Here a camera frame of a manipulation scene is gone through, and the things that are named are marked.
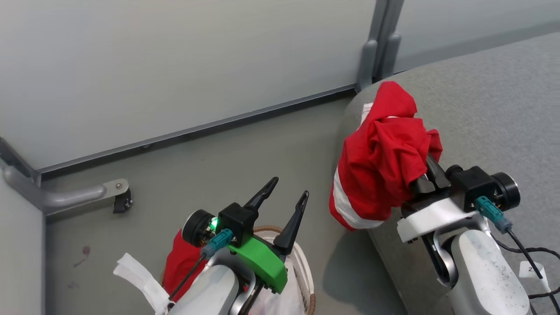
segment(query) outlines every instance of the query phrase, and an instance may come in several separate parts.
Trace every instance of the teal connector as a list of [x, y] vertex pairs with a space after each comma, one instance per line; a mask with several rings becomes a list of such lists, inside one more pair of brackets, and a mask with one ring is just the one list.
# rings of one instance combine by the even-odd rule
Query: teal connector
[[487, 217], [496, 229], [502, 234], [506, 233], [506, 230], [513, 226], [513, 223], [503, 216], [502, 210], [500, 210], [496, 205], [490, 201], [487, 197], [478, 197], [474, 202], [475, 208], [480, 212], [482, 216]]
[[223, 229], [200, 250], [200, 254], [206, 255], [206, 259], [209, 259], [214, 256], [217, 251], [228, 246], [233, 238], [234, 233], [230, 229]]

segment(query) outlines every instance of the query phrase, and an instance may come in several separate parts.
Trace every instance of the stain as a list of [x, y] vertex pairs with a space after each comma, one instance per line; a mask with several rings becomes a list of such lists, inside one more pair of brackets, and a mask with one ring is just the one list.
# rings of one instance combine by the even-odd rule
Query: stain
[[74, 264], [74, 268], [78, 267], [82, 262], [85, 262], [86, 259], [90, 256], [91, 248], [89, 246], [84, 246], [82, 248], [82, 254], [85, 256], [82, 260], [78, 261]]
[[69, 289], [79, 289], [80, 285], [75, 283], [74, 281], [72, 281], [66, 287], [69, 288]]

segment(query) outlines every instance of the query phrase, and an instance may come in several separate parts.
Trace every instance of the green led light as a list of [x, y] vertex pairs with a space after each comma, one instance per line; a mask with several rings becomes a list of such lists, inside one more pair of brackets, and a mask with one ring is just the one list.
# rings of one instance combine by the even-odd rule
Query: green led light
[[213, 231], [216, 231], [217, 227], [218, 227], [218, 218], [213, 217], [212, 221], [210, 221], [210, 229], [213, 230]]

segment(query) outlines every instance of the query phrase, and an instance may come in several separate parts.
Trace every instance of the metal bracket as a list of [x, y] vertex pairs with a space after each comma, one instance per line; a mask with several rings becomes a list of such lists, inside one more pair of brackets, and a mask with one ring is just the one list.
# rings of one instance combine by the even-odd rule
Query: metal bracket
[[394, 74], [401, 36], [395, 33], [404, 0], [377, 0], [370, 34], [362, 49], [356, 91]]
[[126, 179], [117, 179], [69, 192], [49, 192], [39, 187], [41, 174], [0, 138], [0, 166], [6, 183], [50, 217], [90, 202], [115, 197], [113, 213], [125, 213], [132, 205]]
[[36, 186], [23, 176], [14, 166], [2, 171], [6, 183], [31, 202], [45, 216], [59, 214], [71, 208], [90, 202], [115, 197], [113, 213], [124, 213], [132, 205], [132, 196], [126, 179], [112, 180], [100, 185], [69, 192], [49, 192]]

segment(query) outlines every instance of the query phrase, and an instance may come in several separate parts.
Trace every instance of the red cloth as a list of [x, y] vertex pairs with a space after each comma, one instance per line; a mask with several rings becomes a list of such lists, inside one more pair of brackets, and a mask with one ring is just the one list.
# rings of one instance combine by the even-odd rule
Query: red cloth
[[384, 82], [364, 122], [345, 140], [329, 207], [346, 228], [387, 220], [391, 207], [411, 197], [409, 185], [426, 172], [428, 152], [439, 160], [440, 135], [426, 131], [416, 112], [410, 94], [396, 82]]
[[[171, 253], [167, 256], [167, 262], [165, 263], [164, 276], [162, 280], [162, 286], [168, 294], [171, 294], [177, 286], [181, 283], [183, 278], [187, 275], [194, 265], [196, 265], [198, 259], [200, 258], [200, 248], [192, 246], [183, 240], [181, 236], [181, 231], [177, 233], [175, 239], [173, 240], [173, 249]], [[202, 261], [197, 269], [194, 271], [193, 275], [185, 282], [181, 287], [179, 292], [173, 297], [173, 301], [177, 302], [183, 294], [190, 288], [193, 284], [194, 279], [197, 278], [198, 274], [204, 269], [206, 261]]]

